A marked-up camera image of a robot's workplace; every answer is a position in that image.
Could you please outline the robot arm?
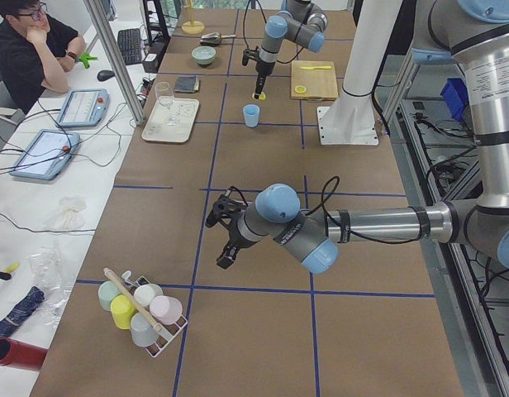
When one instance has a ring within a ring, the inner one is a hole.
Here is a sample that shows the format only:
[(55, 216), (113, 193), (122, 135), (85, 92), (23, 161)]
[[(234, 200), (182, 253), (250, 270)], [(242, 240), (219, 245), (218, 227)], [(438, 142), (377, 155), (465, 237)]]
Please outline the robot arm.
[(265, 80), (273, 73), (284, 40), (317, 53), (324, 45), (327, 27), (326, 13), (313, 2), (283, 1), (281, 10), (265, 23), (261, 46), (243, 50), (242, 64), (253, 60), (258, 73), (253, 98), (264, 98)]
[[(255, 60), (254, 98), (277, 61), (283, 40), (312, 52), (325, 41), (327, 16), (310, 1), (283, 1), (265, 26)], [(402, 1), (364, 1), (342, 93), (318, 117), (322, 145), (366, 142), (365, 105)], [(230, 198), (231, 186), (212, 205), (205, 224), (220, 223), (229, 240), (216, 263), (230, 267), (237, 253), (271, 236), (311, 273), (328, 270), (338, 244), (368, 240), (403, 244), (425, 238), (470, 245), (509, 269), (509, 1), (416, 1), (411, 57), (416, 64), (457, 63), (465, 74), (474, 148), (483, 192), (476, 199), (439, 201), (428, 207), (328, 211), (325, 199), (300, 209), (296, 191), (272, 184), (251, 203)]]

